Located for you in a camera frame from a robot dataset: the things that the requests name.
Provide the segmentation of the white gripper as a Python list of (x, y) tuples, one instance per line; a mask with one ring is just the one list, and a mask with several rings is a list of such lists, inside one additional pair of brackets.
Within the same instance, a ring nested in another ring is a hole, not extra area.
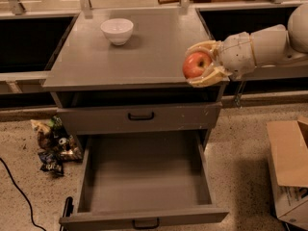
[(212, 59), (218, 57), (222, 66), (193, 67), (186, 74), (186, 81), (194, 88), (217, 84), (231, 74), (235, 78), (251, 73), (256, 68), (250, 34), (242, 32), (229, 36), (224, 41), (206, 40), (189, 47), (188, 57), (194, 52), (207, 53)]

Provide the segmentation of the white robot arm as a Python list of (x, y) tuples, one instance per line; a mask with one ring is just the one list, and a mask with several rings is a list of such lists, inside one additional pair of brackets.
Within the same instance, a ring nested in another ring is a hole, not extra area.
[(308, 4), (295, 9), (243, 9), (203, 14), (214, 36), (186, 51), (182, 72), (195, 88), (226, 77), (242, 80), (258, 68), (307, 65)]

